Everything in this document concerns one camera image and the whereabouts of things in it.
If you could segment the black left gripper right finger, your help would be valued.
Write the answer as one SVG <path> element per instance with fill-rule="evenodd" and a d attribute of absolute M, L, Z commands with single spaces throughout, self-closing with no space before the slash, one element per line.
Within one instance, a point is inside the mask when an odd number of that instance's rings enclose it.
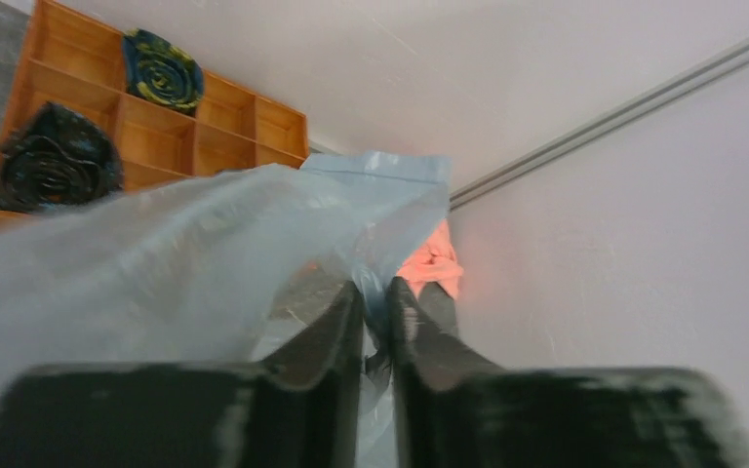
<path fill-rule="evenodd" d="M 387 294 L 402 467 L 749 467 L 732 400 L 682 368 L 508 370 Z"/>

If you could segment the translucent blue trash bag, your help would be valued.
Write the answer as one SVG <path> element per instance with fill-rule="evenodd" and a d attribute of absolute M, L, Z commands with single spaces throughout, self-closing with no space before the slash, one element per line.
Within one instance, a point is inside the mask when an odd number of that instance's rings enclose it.
<path fill-rule="evenodd" d="M 47 366 L 255 362 L 346 283 L 359 402 L 390 394 L 386 292 L 449 211 L 441 156 L 314 154 L 0 229 L 0 394 Z"/>

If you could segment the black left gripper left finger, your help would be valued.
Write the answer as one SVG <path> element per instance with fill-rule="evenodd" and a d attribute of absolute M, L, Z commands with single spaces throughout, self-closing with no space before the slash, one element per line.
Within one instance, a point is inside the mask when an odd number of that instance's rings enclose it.
<path fill-rule="evenodd" d="M 351 467 L 364 309 L 346 283 L 255 362 L 26 371 L 0 394 L 0 467 Z"/>

